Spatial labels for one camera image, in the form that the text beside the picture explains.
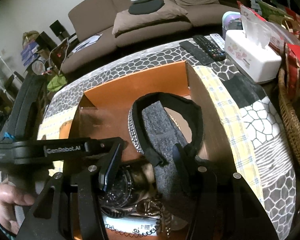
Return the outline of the person's left hand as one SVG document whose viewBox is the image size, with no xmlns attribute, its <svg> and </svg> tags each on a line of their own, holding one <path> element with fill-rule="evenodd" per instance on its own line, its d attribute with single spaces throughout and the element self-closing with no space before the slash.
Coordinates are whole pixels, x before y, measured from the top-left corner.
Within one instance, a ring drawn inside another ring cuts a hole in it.
<svg viewBox="0 0 300 240">
<path fill-rule="evenodd" d="M 14 207 L 31 206 L 35 198 L 8 182 L 0 184 L 0 226 L 11 235 L 17 235 L 20 225 L 17 221 Z"/>
</svg>

